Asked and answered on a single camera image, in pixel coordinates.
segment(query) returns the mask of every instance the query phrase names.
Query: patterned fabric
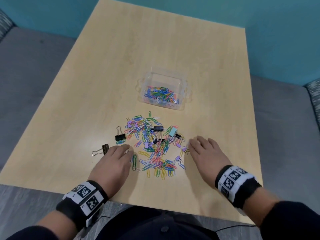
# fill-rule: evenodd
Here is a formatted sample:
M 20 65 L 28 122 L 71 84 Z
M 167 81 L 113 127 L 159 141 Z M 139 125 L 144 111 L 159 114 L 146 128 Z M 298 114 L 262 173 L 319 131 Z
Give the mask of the patterned fabric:
M 0 9 L 0 42 L 13 26 L 14 26 L 14 23 Z
M 311 101 L 315 111 L 315 116 L 317 118 L 320 129 L 320 78 L 307 84 L 306 88 L 310 93 Z

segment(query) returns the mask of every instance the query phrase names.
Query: gray carpet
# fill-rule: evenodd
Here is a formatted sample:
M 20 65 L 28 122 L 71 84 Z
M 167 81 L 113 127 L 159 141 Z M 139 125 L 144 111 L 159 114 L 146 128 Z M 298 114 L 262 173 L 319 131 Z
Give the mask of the gray carpet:
M 0 169 L 17 144 L 48 90 L 74 40 L 14 28 L 0 43 Z M 252 77 L 262 175 L 267 189 L 301 201 L 320 213 L 320 133 L 305 88 Z M 62 195 L 0 185 L 0 239 L 39 221 Z M 103 214 L 113 216 L 120 204 L 108 202 Z M 217 230 L 236 222 L 195 216 Z M 86 239 L 94 239 L 102 218 Z M 257 228 L 219 232 L 221 239 L 261 239 Z

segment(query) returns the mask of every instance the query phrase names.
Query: clear plastic box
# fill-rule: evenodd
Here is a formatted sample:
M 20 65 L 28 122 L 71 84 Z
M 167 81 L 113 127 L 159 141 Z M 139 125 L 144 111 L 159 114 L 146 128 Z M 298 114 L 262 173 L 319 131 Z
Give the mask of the clear plastic box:
M 159 91 L 157 88 L 161 88 L 163 96 L 154 96 Z M 145 79 L 141 82 L 140 98 L 142 102 L 147 104 L 153 104 L 156 106 L 168 108 L 168 109 L 180 109 L 183 104 L 188 84 L 186 76 L 173 71 L 168 71 L 161 68 L 152 68 L 151 72 L 146 74 Z

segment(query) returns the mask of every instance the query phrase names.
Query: teal wall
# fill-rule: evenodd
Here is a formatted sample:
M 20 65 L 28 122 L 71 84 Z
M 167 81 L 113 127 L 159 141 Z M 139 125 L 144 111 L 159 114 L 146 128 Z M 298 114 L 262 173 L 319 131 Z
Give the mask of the teal wall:
M 20 27 L 78 37 L 98 0 L 0 0 Z M 250 72 L 294 84 L 320 77 L 320 0 L 119 0 L 246 28 Z

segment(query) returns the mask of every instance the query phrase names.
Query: wooden table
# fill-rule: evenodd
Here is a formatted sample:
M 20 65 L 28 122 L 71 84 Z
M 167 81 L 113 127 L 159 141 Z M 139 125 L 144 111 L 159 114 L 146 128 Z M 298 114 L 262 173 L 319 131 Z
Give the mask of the wooden table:
M 138 82 L 154 66 L 187 75 L 191 94 L 183 110 L 138 101 Z M 234 165 L 262 183 L 245 30 L 114 0 L 99 0 L 0 183 L 66 193 L 101 158 L 91 151 L 115 145 L 116 127 L 149 111 L 186 138 L 214 138 Z M 172 146 L 165 158 L 178 154 Z M 130 170 L 112 200 L 251 222 L 206 185 L 190 156 L 184 164 L 165 180 Z

